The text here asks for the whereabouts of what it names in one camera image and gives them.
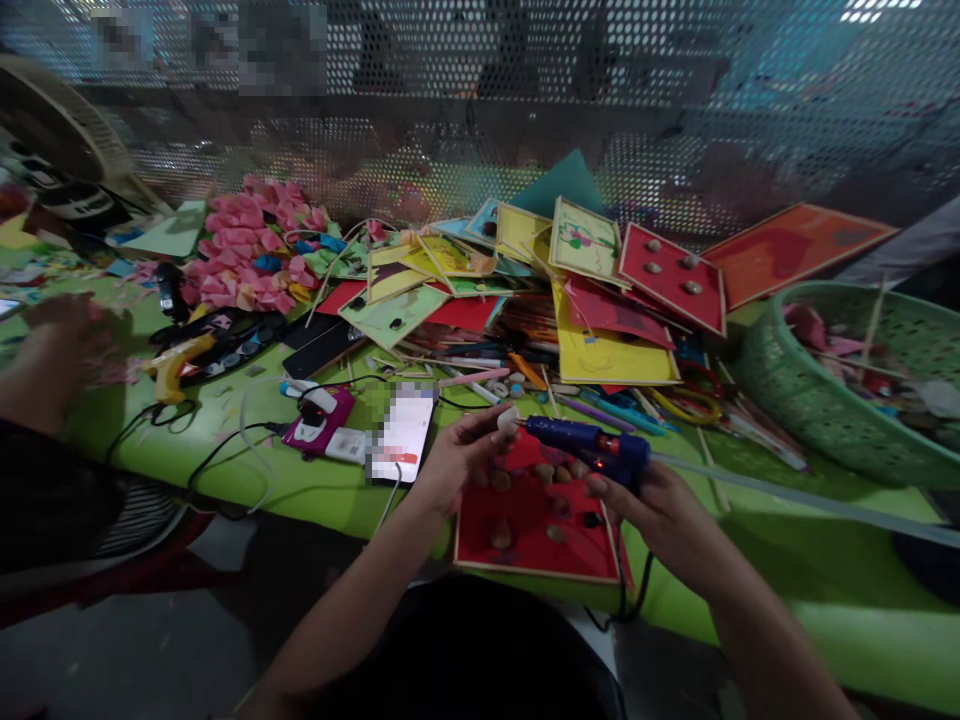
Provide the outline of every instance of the pink device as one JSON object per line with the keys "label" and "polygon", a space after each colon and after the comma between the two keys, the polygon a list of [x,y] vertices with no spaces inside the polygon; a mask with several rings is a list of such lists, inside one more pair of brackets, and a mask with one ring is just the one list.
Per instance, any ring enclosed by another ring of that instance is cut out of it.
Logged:
{"label": "pink device", "polygon": [[323,456],[340,428],[347,423],[357,399],[343,387],[330,392],[314,388],[305,392],[297,403],[301,415],[283,436],[283,444],[307,456]]}

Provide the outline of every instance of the orange card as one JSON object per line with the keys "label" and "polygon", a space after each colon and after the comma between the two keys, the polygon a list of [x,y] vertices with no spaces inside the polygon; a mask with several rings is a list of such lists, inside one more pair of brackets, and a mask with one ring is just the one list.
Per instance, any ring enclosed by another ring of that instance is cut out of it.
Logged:
{"label": "orange card", "polygon": [[853,215],[794,205],[707,250],[723,270],[728,311],[771,295],[897,232]]}

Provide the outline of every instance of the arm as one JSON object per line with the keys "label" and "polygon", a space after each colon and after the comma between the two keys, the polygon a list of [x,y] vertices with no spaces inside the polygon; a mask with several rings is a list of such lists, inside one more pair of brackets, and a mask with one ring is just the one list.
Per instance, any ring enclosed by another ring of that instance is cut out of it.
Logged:
{"label": "arm", "polygon": [[0,374],[0,418],[45,435],[63,429],[83,385],[80,338],[90,320],[90,297],[58,295],[24,311],[30,334]]}
{"label": "arm", "polygon": [[470,474],[507,438],[495,432],[509,404],[444,428],[413,489],[367,548],[300,621],[238,718],[295,718],[298,699],[355,668],[383,633]]}
{"label": "arm", "polygon": [[750,718],[857,720],[800,623],[679,475],[651,464],[639,498],[600,476],[587,485],[707,602]]}

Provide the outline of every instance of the paper craft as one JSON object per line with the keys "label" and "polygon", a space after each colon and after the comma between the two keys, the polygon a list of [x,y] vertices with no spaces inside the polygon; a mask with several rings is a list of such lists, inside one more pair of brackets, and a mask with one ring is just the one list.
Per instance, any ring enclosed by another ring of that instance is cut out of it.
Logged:
{"label": "paper craft", "polygon": [[601,215],[557,198],[550,238],[550,264],[622,287],[617,276],[620,230]]}
{"label": "paper craft", "polygon": [[410,250],[409,246],[401,245],[385,247],[370,253],[368,287],[371,303],[395,297],[429,279],[422,272],[413,270],[400,262]]}
{"label": "paper craft", "polygon": [[597,330],[590,333],[571,321],[570,300],[553,286],[560,345],[560,378],[564,383],[671,385],[680,381],[673,353],[639,338]]}
{"label": "paper craft", "polygon": [[816,205],[794,205],[715,245],[703,257],[723,270],[730,311],[862,252],[897,232]]}
{"label": "paper craft", "polygon": [[445,237],[424,235],[420,238],[420,242],[440,270],[441,275],[447,277],[486,277],[490,274],[478,272],[474,267],[470,253]]}
{"label": "paper craft", "polygon": [[550,227],[550,219],[507,203],[500,203],[497,214],[497,252],[520,262],[531,262],[534,241]]}
{"label": "paper craft", "polygon": [[[534,470],[539,463],[553,466],[571,460],[566,453],[542,446],[520,429],[510,454],[487,468],[491,477],[497,472],[507,473],[509,488],[470,483],[464,489],[457,517],[454,565],[619,583],[616,546],[603,503],[586,497],[582,479],[544,485]],[[583,517],[587,513],[596,513],[603,522],[586,527]],[[509,535],[509,543],[502,550],[492,544],[495,525],[501,528],[499,532],[505,528]],[[620,552],[625,583],[632,587],[622,544]]]}
{"label": "paper craft", "polygon": [[[361,290],[340,308],[338,314],[388,351],[450,297],[429,285],[420,285],[378,303],[368,302],[368,294],[368,290]],[[364,304],[354,308],[352,305],[359,305],[356,298],[362,298]]]}
{"label": "paper craft", "polygon": [[676,350],[667,329],[629,300],[615,297],[573,273],[567,278],[565,288],[570,298],[570,320],[574,325],[625,333],[667,350]]}
{"label": "paper craft", "polygon": [[497,242],[497,235],[485,235],[483,224],[486,222],[497,222],[497,210],[500,206],[499,200],[487,198],[483,206],[477,211],[477,214],[470,218],[470,222],[464,228],[464,237],[469,238],[471,242],[479,242],[489,248],[493,248]]}
{"label": "paper craft", "polygon": [[482,333],[496,320],[506,298],[450,298],[427,322]]}
{"label": "paper craft", "polygon": [[694,325],[726,337],[724,275],[712,263],[630,223],[619,272],[641,293]]}

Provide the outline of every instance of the person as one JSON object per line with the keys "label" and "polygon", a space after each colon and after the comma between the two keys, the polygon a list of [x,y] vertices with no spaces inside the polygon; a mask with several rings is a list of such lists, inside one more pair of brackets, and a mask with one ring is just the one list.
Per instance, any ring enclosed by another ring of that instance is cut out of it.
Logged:
{"label": "person", "polygon": [[83,458],[57,440],[83,390],[92,297],[57,295],[25,309],[30,333],[0,372],[2,599],[117,564],[179,511],[162,483]]}
{"label": "person", "polygon": [[[438,434],[413,488],[300,621],[238,720],[623,716],[602,663],[532,595],[463,576],[408,590],[465,483],[509,449],[496,427],[506,407]],[[799,623],[679,475],[651,464],[639,497],[600,475],[585,485],[706,601],[749,717],[857,718]]]}

